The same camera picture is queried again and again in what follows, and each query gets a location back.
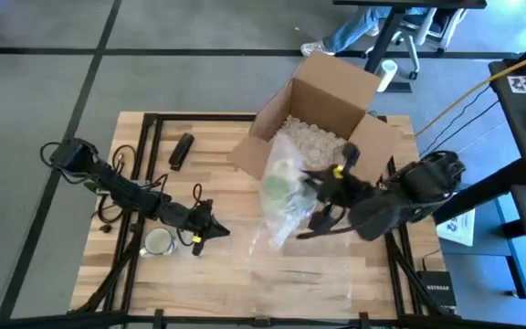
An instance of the desk leg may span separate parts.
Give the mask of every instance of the desk leg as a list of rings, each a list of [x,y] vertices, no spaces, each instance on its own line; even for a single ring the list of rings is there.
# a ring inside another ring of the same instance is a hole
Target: desk leg
[[[502,224],[500,229],[502,230],[504,237],[507,239],[518,238],[525,235],[525,228],[520,219]]]
[[[397,28],[399,28],[399,24],[404,16],[404,8],[393,7],[389,17],[387,17],[387,20],[384,22],[383,30],[376,39],[373,51],[369,54],[369,60],[366,61],[366,65],[364,66],[365,71],[376,73],[384,57],[384,53],[387,51],[389,44],[391,44],[393,35],[397,31]]]
[[[522,158],[449,199],[434,212],[436,225],[508,193],[513,185],[526,185],[526,164]]]

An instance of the sneaker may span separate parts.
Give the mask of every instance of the sneaker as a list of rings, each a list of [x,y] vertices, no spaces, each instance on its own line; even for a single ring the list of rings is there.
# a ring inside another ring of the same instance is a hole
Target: sneaker
[[[301,45],[300,50],[301,50],[301,54],[303,56],[305,56],[305,57],[309,56],[311,54],[311,52],[314,51],[314,50],[321,51],[324,54],[327,54],[327,55],[330,55],[330,56],[334,55],[333,52],[330,52],[330,51],[326,50],[326,47],[324,46],[324,44],[321,41],[316,41],[316,42],[310,42],[310,43],[307,43],[307,44],[303,44],[303,45]]]
[[[379,35],[379,25],[375,24],[370,30],[366,31],[366,35],[369,37],[376,37]]]

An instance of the yellow label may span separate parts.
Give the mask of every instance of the yellow label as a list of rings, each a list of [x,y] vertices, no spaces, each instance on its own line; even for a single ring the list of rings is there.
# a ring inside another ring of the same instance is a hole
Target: yellow label
[[[339,165],[336,168],[334,168],[334,170],[332,170],[332,172],[334,173],[334,177],[336,177],[337,179],[343,179],[344,178],[344,176],[342,175],[343,170],[344,170],[344,167],[342,165]]]

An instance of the box flap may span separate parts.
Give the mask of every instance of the box flap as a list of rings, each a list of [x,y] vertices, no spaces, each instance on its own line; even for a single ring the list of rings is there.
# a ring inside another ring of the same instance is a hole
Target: box flap
[[[257,117],[249,131],[251,135],[257,136],[264,141],[270,140],[275,135],[275,132],[281,127],[289,114],[291,86],[292,81],[290,80],[257,113]]]
[[[368,109],[381,79],[341,59],[314,51],[296,72],[294,79]]]
[[[260,180],[265,172],[271,146],[272,142],[265,142],[256,136],[249,135],[243,138],[226,156],[226,159],[243,169],[247,174]]]
[[[376,184],[400,139],[401,132],[396,128],[371,115],[365,115],[348,139],[361,151],[361,157],[356,166],[351,168],[351,174]]]

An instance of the white tube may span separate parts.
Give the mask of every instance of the white tube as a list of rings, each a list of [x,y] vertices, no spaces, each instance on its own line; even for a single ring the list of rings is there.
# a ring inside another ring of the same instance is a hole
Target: white tube
[[[376,71],[376,75],[381,78],[381,84],[377,89],[378,92],[383,92],[387,89],[387,86],[389,86],[389,82],[391,82],[396,72],[397,63],[395,63],[391,59],[384,60],[381,63],[381,66],[379,66],[379,69]]]

